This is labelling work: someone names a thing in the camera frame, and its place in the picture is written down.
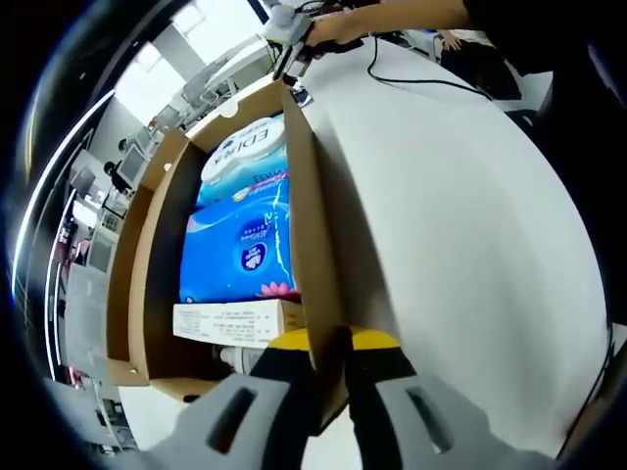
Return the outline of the person's right hand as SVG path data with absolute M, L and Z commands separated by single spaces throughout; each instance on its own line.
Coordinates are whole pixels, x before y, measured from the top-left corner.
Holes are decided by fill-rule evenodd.
M 306 44 L 312 47 L 327 41 L 347 44 L 362 35 L 364 32 L 359 22 L 350 13 L 340 13 L 315 18 Z

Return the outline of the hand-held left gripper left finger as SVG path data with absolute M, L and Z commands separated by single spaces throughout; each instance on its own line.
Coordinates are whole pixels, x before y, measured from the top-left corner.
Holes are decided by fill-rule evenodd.
M 146 467 L 299 469 L 321 418 L 308 333 L 290 331 L 249 374 L 229 375 L 181 412 L 170 437 L 146 452 Z

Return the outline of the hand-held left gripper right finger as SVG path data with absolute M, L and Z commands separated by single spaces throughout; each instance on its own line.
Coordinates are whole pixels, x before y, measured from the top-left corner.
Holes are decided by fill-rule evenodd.
M 540 452 L 499 439 L 486 413 L 455 388 L 417 374 L 392 336 L 344 327 L 341 355 L 364 468 L 555 468 Z

